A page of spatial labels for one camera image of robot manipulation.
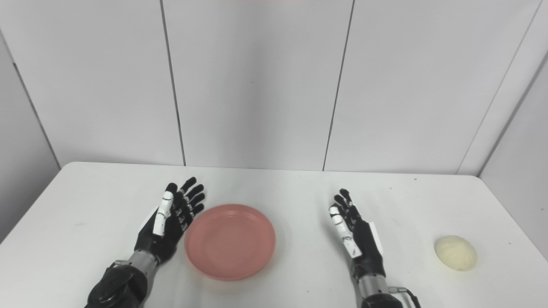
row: metal wrist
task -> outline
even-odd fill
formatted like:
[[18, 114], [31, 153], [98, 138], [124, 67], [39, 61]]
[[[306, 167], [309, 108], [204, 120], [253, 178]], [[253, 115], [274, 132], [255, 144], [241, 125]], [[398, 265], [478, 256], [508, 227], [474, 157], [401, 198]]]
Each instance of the metal wrist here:
[[389, 292], [386, 278], [377, 274], [367, 274], [358, 278], [358, 288], [362, 298]]
[[152, 271], [158, 266], [158, 260], [150, 252], [138, 249], [128, 260], [116, 260], [115, 265], [130, 265], [145, 274], [147, 280], [150, 281]]

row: robotic hand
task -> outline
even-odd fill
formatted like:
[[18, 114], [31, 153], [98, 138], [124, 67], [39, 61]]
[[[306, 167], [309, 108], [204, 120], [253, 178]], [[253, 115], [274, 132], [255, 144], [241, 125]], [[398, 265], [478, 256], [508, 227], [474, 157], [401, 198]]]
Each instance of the robotic hand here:
[[85, 308], [138, 308], [142, 304], [154, 269], [173, 257], [183, 233], [204, 208], [200, 203], [206, 198], [204, 186], [196, 183], [192, 177], [180, 190], [174, 183], [168, 185], [162, 203], [139, 232], [133, 255], [106, 269]]
[[362, 308], [402, 308], [402, 303], [391, 294], [408, 293], [416, 308], [416, 296], [406, 288], [388, 287], [383, 267], [380, 242], [377, 244], [374, 225], [362, 219], [348, 190], [341, 189], [329, 214], [337, 232], [352, 258], [352, 277], [356, 280], [363, 302]]

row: pink plate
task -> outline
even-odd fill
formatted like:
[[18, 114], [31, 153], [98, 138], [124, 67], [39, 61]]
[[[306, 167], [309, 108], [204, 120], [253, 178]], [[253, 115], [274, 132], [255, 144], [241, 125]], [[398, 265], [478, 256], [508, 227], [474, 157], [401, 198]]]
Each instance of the pink plate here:
[[186, 231], [185, 250], [202, 274], [240, 280], [260, 271], [276, 246], [269, 219], [242, 204], [223, 204], [203, 212]]

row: panel seam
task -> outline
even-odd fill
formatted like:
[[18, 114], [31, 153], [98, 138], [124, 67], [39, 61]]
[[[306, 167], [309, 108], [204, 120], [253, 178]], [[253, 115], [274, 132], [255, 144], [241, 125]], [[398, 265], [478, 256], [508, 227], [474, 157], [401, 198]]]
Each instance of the panel seam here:
[[[483, 118], [481, 119], [478, 128], [476, 129], [476, 132], [474, 133], [474, 137], [472, 138], [472, 141], [470, 142], [470, 145], [468, 146], [468, 149], [466, 149], [466, 152], [464, 153], [463, 159], [460, 161], [459, 168], [457, 168], [455, 174], [459, 174], [460, 168], [463, 166], [464, 160], [466, 160], [466, 156], [468, 156], [468, 153], [470, 152], [470, 149], [472, 148], [472, 145], [474, 143], [474, 140], [476, 140], [476, 137], [478, 133], [480, 132], [481, 127], [483, 126], [483, 122], [485, 121], [485, 118], [487, 117], [487, 114], [489, 114], [489, 110], [491, 109], [491, 106], [493, 106], [493, 102], [495, 101], [496, 96], [499, 94], [499, 90], [504, 83], [504, 79], [506, 79], [506, 75], [508, 75], [508, 72], [510, 68], [512, 67], [512, 64], [516, 58], [517, 53], [519, 52], [521, 45], [523, 44], [523, 41], [525, 40], [525, 37], [527, 36], [527, 33], [529, 32], [529, 29], [531, 28], [531, 25], [533, 24], [533, 21], [535, 20], [536, 14], [538, 13], [540, 6], [542, 5], [544, 0], [540, 0], [538, 6], [536, 7], [535, 13], [533, 14], [533, 17], [531, 18], [531, 21], [527, 25], [527, 28], [525, 29], [525, 33], [523, 34], [520, 43], [518, 44], [516, 51], [514, 52], [512, 59], [510, 60], [510, 63], [508, 64], [508, 67], [506, 68], [506, 71], [504, 72], [504, 75], [502, 79], [500, 80], [499, 86], [496, 88], [495, 94], [493, 95], [493, 98], [491, 99], [491, 102], [489, 103], [489, 106], [487, 107], [485, 113], [483, 114]], [[493, 152], [495, 148], [495, 145], [491, 148], [491, 152]], [[488, 155], [487, 159], [483, 162], [483, 165], [487, 163], [487, 160], [489, 160], [490, 154]], [[479, 170], [479, 172], [476, 174], [476, 176], [479, 176], [481, 171], [483, 170], [483, 167]]]
[[179, 115], [179, 104], [177, 102], [177, 92], [175, 90], [175, 77], [173, 76], [173, 64], [172, 64], [172, 58], [171, 58], [171, 51], [169, 49], [168, 29], [165, 23], [165, 12], [164, 12], [163, 0], [160, 0], [160, 11], [162, 12], [162, 25], [164, 27], [165, 47], [168, 52], [169, 75], [171, 77], [171, 83], [172, 83], [173, 101], [175, 103], [175, 114], [177, 117], [177, 128], [179, 129], [179, 142], [181, 143], [182, 165], [186, 166], [185, 147], [182, 143], [181, 118]]
[[516, 114], [518, 113], [520, 107], [523, 105], [523, 102], [525, 101], [525, 98], [526, 98], [527, 95], [529, 94], [529, 91], [531, 90], [531, 88], [533, 87], [534, 83], [536, 82], [536, 79], [539, 77], [540, 72], [541, 72], [542, 69], [545, 67], [545, 64], [546, 64], [546, 61], [547, 61], [547, 60], [548, 60], [548, 52], [546, 52], [546, 54], [544, 55], [544, 58], [543, 58], [542, 62], [540, 63], [540, 66], [539, 66], [538, 69], [535, 71], [535, 75], [533, 75], [533, 78], [531, 79], [531, 82], [529, 82], [529, 85], [527, 85], [527, 89], [525, 90], [525, 92], [524, 92], [523, 95], [521, 96], [520, 100], [519, 100], [518, 103], [516, 104], [516, 107], [515, 107], [514, 110], [512, 111], [512, 114], [510, 115], [510, 118], [508, 119], [508, 122], [506, 122], [506, 125], [504, 125], [503, 130], [500, 132], [499, 137], [496, 139], [495, 145], [494, 145], [493, 148], [491, 149], [491, 152], [489, 153], [489, 155], [487, 156], [487, 159], [485, 160], [485, 162], [483, 163], [481, 169], [479, 170], [478, 177], [480, 177], [481, 174], [483, 173], [483, 171], [485, 170], [485, 167], [487, 166], [487, 163], [489, 162], [489, 160], [490, 160], [491, 157], [493, 156], [493, 154], [494, 154], [496, 148], [499, 146], [500, 142], [502, 141], [504, 135], [506, 134], [506, 131], [508, 131], [508, 127], [510, 127], [510, 124], [512, 123], [512, 121], [513, 121], [514, 118], [516, 117]]
[[354, 4], [356, 0], [352, 0], [352, 8], [350, 9], [350, 18], [348, 20], [348, 29], [346, 30], [346, 39], [344, 42], [344, 49], [342, 50], [341, 68], [339, 71], [339, 80], [337, 81], [337, 90], [335, 91], [335, 101], [333, 102], [333, 112], [331, 114], [331, 123], [329, 124], [329, 134], [327, 135], [326, 154], [323, 157], [322, 171], [326, 170], [327, 152], [329, 150], [329, 142], [331, 141], [331, 132], [333, 130], [333, 120], [335, 119], [335, 109], [337, 107], [337, 98], [339, 97], [339, 88], [341, 85], [341, 77], [343, 75], [344, 59], [346, 56], [346, 46], [348, 45], [348, 36], [350, 34], [350, 26], [352, 25], [352, 15], [354, 14]]
[[42, 121], [40, 120], [40, 116], [38, 116], [38, 112], [36, 111], [36, 108], [34, 106], [34, 103], [32, 102], [31, 96], [28, 93], [27, 86], [25, 85], [25, 82], [23, 82], [23, 77], [21, 76], [21, 73], [19, 72], [19, 68], [17, 67], [16, 63], [13, 63], [13, 68], [15, 69], [15, 72], [17, 73], [17, 76], [19, 78], [19, 82], [21, 82], [21, 85], [23, 86], [23, 91], [25, 91], [25, 95], [27, 96], [28, 103], [31, 105], [32, 112], [34, 113], [36, 120], [38, 121], [38, 125], [40, 126], [40, 130], [42, 131], [42, 134], [44, 135], [45, 141], [48, 144], [49, 150], [52, 152], [53, 159], [55, 160], [55, 164], [57, 165], [57, 168], [61, 170], [61, 165], [59, 164], [59, 160], [57, 159], [57, 155], [55, 154], [55, 151], [53, 150], [52, 143], [49, 141], [48, 134], [45, 133], [44, 125], [42, 124]]

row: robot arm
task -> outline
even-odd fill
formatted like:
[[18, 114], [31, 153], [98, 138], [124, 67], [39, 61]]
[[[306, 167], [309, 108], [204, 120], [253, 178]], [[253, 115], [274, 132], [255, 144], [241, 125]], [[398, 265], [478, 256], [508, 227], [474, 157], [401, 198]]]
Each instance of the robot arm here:
[[373, 223], [364, 221], [352, 202], [348, 190], [341, 189], [329, 214], [346, 251], [352, 258], [352, 277], [358, 284], [362, 308], [402, 308], [391, 294], [406, 292], [416, 308], [418, 299], [406, 288], [388, 287], [383, 266], [382, 247]]
[[139, 232], [133, 254], [106, 269], [89, 294], [86, 308], [138, 308], [142, 304], [154, 269], [175, 254], [183, 233], [204, 208], [200, 203], [206, 197], [204, 186], [196, 183], [193, 177], [180, 190], [174, 183], [168, 185], [160, 206]]

